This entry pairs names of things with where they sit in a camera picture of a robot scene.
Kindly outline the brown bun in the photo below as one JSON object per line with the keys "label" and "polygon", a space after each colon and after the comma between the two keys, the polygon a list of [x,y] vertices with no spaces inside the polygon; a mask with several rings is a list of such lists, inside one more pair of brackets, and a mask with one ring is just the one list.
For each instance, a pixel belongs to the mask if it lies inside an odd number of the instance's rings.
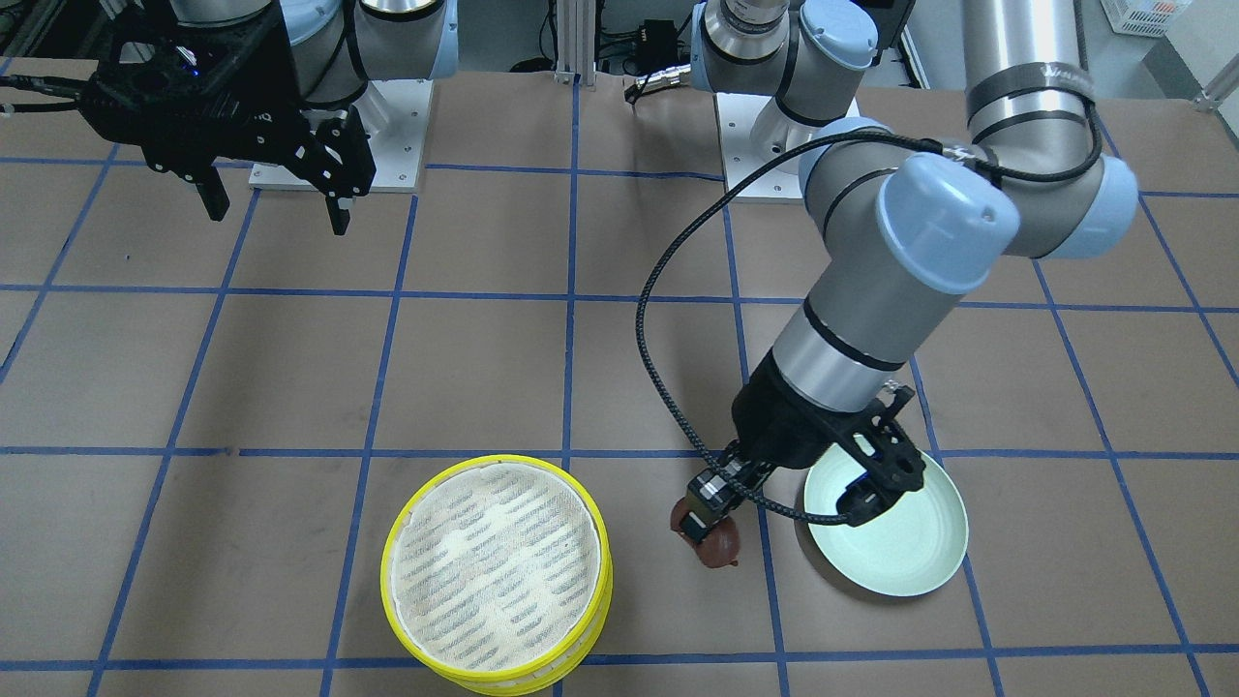
{"label": "brown bun", "polygon": [[722,519],[712,530],[709,530],[704,541],[696,542],[686,534],[684,526],[689,513],[686,498],[678,499],[670,513],[670,530],[676,534],[678,539],[681,539],[681,542],[693,548],[701,565],[707,566],[709,569],[738,565],[740,530],[736,520],[731,516]]}

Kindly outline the yellow bamboo steamer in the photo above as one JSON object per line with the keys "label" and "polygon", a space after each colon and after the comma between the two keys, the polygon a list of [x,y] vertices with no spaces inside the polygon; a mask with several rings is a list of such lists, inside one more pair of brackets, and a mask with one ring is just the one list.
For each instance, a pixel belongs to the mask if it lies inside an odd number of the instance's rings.
{"label": "yellow bamboo steamer", "polygon": [[600,508],[532,456],[478,456],[432,477],[398,513],[379,577],[406,652],[465,678],[540,669],[615,600]]}
{"label": "yellow bamboo steamer", "polygon": [[478,695],[487,696],[523,696],[532,695],[532,692],[538,692],[540,690],[550,687],[553,683],[563,678],[567,678],[585,657],[589,657],[589,652],[593,647],[593,644],[598,640],[603,631],[606,621],[606,615],[600,615],[589,624],[589,629],[584,631],[577,641],[571,646],[563,650],[558,657],[553,661],[541,666],[540,669],[530,669],[515,676],[515,678],[465,678],[461,672],[455,672],[449,669],[431,669],[435,673],[439,673],[442,678],[460,685],[465,690],[473,691]]}

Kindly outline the pale green plate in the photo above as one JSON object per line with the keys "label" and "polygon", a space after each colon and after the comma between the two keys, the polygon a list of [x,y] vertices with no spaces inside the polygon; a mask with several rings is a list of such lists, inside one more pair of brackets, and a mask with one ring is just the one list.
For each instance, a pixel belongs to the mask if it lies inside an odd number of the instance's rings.
{"label": "pale green plate", "polygon": [[966,508],[952,477],[922,454],[924,484],[857,527],[809,526],[825,560],[864,591],[909,598],[938,591],[960,568],[969,542]]}

